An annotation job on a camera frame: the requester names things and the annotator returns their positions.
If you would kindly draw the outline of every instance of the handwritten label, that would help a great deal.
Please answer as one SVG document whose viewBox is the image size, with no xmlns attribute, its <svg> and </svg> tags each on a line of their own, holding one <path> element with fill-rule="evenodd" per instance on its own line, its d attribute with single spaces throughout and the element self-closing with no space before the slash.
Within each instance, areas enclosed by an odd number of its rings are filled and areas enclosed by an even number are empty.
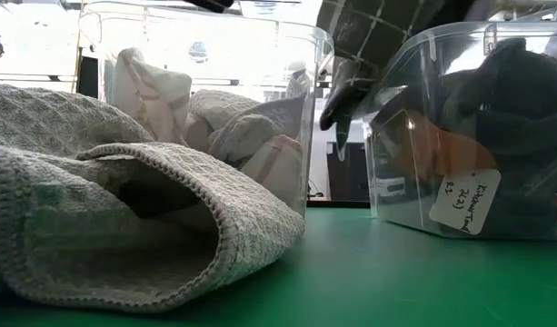
<svg viewBox="0 0 557 327">
<path fill-rule="evenodd" d="M 444 177 L 430 219 L 477 235 L 484 226 L 500 178 L 500 173 L 493 169 Z"/>
</svg>

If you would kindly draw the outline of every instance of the clear plastic container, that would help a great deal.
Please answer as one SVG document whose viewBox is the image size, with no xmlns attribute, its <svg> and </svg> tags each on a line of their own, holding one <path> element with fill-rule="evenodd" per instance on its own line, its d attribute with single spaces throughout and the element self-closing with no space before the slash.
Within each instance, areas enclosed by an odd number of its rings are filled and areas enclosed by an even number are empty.
<svg viewBox="0 0 557 327">
<path fill-rule="evenodd" d="M 155 140 L 206 152 L 304 213 L 326 32 L 150 2 L 90 3 L 80 26 L 103 54 L 99 97 Z"/>
<path fill-rule="evenodd" d="M 361 112 L 374 216 L 452 238 L 557 239 L 557 22 L 425 31 Z"/>
</svg>

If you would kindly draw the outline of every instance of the green table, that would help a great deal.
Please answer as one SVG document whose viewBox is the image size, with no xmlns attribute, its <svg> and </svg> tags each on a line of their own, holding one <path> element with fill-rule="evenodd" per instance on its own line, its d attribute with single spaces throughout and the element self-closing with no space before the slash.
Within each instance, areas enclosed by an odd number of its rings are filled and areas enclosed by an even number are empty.
<svg viewBox="0 0 557 327">
<path fill-rule="evenodd" d="M 301 243 L 250 278 L 162 316 L 0 302 L 4 326 L 557 326 L 557 243 L 446 240 L 309 209 Z"/>
</svg>

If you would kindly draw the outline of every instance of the orange object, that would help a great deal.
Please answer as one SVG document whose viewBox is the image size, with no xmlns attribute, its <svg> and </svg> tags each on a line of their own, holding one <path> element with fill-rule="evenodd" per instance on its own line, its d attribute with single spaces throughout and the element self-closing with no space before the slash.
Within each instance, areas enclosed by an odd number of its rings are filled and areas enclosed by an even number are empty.
<svg viewBox="0 0 557 327">
<path fill-rule="evenodd" d="M 456 175 L 478 169 L 498 169 L 490 152 L 473 139 L 446 132 L 414 111 L 403 111 L 405 124 L 394 126 L 402 146 L 391 163 L 409 177 L 426 182 L 434 176 Z"/>
</svg>

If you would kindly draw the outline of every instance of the knit fabric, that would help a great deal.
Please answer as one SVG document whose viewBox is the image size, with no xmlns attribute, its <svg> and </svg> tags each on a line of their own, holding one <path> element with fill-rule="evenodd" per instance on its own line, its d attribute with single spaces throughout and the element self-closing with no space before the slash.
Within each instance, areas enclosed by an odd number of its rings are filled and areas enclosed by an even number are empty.
<svg viewBox="0 0 557 327">
<path fill-rule="evenodd" d="M 254 180 L 108 104 L 0 85 L 0 278 L 26 299 L 163 312 L 302 233 Z"/>
</svg>

